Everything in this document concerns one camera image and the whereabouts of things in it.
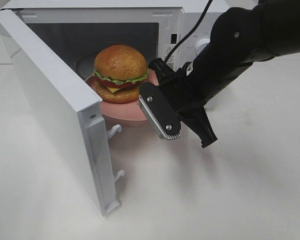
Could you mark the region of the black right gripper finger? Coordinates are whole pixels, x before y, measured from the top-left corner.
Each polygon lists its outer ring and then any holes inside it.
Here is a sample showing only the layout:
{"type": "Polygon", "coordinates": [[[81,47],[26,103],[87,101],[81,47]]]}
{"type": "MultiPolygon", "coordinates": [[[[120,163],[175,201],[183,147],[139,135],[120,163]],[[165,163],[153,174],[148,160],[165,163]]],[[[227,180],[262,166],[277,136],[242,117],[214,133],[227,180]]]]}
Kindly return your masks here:
{"type": "Polygon", "coordinates": [[[162,58],[159,57],[153,59],[148,65],[148,67],[151,70],[154,70],[159,86],[161,85],[174,86],[174,87],[176,86],[175,79],[174,79],[176,72],[172,68],[170,68],[166,63],[164,63],[162,58]]]}
{"type": "Polygon", "coordinates": [[[203,106],[186,108],[177,115],[179,120],[200,138],[202,148],[208,147],[218,139],[203,106]]]}

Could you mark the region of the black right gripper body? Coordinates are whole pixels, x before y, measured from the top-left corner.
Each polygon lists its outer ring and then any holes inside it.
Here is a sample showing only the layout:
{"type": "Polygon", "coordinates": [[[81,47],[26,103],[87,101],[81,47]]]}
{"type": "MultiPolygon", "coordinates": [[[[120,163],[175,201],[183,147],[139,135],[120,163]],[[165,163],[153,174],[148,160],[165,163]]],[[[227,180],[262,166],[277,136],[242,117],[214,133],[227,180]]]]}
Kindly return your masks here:
{"type": "Polygon", "coordinates": [[[210,68],[201,61],[186,62],[175,71],[175,86],[159,85],[159,89],[175,114],[187,108],[204,107],[207,103],[207,84],[210,68]]]}

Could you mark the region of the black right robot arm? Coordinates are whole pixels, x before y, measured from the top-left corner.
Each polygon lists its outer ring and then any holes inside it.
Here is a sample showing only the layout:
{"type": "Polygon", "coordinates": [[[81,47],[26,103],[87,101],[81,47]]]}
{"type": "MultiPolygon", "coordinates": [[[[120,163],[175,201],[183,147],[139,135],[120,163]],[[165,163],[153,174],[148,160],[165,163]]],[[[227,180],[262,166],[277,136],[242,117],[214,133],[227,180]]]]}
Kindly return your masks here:
{"type": "Polygon", "coordinates": [[[185,124],[205,148],[217,139],[205,104],[253,63],[295,53],[300,53],[300,0],[261,0],[252,9],[229,8],[193,61],[176,71],[161,58],[150,62],[158,85],[141,85],[140,108],[160,138],[177,139],[185,124]]]}

